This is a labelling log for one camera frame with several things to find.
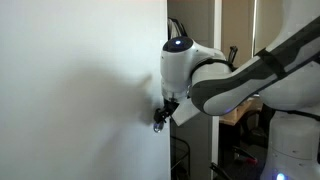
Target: chair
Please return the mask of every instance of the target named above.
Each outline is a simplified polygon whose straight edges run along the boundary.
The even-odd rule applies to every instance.
[[[265,104],[263,104],[261,111],[251,110],[246,112],[239,120],[239,123],[244,131],[241,135],[241,140],[249,146],[258,145],[268,148],[269,126],[274,114],[275,110]],[[258,126],[249,129],[248,120],[253,115],[259,115]]]

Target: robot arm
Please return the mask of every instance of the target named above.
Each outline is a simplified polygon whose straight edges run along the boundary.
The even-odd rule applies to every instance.
[[[162,94],[167,104],[176,106],[170,111],[165,106],[162,111],[169,113],[162,117],[157,110],[156,124],[168,116],[180,125],[199,112],[226,114],[311,61],[319,63],[320,2],[284,1],[284,5],[289,9],[279,36],[235,71],[218,50],[186,37],[168,41],[161,60]],[[297,14],[296,8],[305,12]]]

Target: black strap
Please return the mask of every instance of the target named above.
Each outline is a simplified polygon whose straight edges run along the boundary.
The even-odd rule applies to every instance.
[[[315,115],[315,114],[302,112],[302,111],[282,111],[282,110],[277,110],[277,111],[286,112],[288,114],[296,114],[296,115],[299,115],[299,116],[305,116],[305,117],[312,118],[312,119],[320,122],[320,116]]]
[[[177,20],[177,19],[173,19],[173,18],[170,18],[171,21],[177,25],[178,27],[178,31],[180,32],[180,34],[183,36],[183,28],[181,27],[181,23]]]
[[[181,27],[182,27],[182,35],[185,36],[185,37],[188,37],[188,34],[187,34],[187,31],[186,31],[186,28],[184,28],[184,25],[182,23],[180,23]]]
[[[256,55],[259,56],[267,66],[269,66],[270,70],[278,76],[278,79],[283,79],[286,76],[287,73],[284,70],[284,66],[280,63],[277,57],[266,51],[265,48],[259,51]]]
[[[237,68],[235,68],[235,67],[233,66],[232,63],[230,63],[230,62],[228,62],[228,61],[225,61],[225,60],[221,60],[221,59],[206,59],[206,60],[202,61],[201,63],[197,64],[196,67],[194,67],[194,68],[192,69],[190,76],[192,76],[193,73],[194,73],[197,69],[199,69],[201,66],[206,65],[206,64],[213,64],[213,63],[222,63],[222,64],[225,64],[225,65],[229,66],[229,68],[230,68],[230,70],[231,70],[232,72],[237,69]]]
[[[170,31],[169,25],[168,25],[168,40],[170,40],[170,38],[171,38],[171,31]]]

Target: white panel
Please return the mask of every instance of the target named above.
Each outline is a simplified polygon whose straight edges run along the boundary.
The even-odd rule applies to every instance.
[[[212,117],[212,150],[211,150],[211,161],[218,164],[218,151],[219,151],[219,116]]]
[[[0,3],[0,179],[169,179],[166,1]]]
[[[221,50],[221,18],[222,1],[215,0],[214,3],[214,43],[213,47]]]

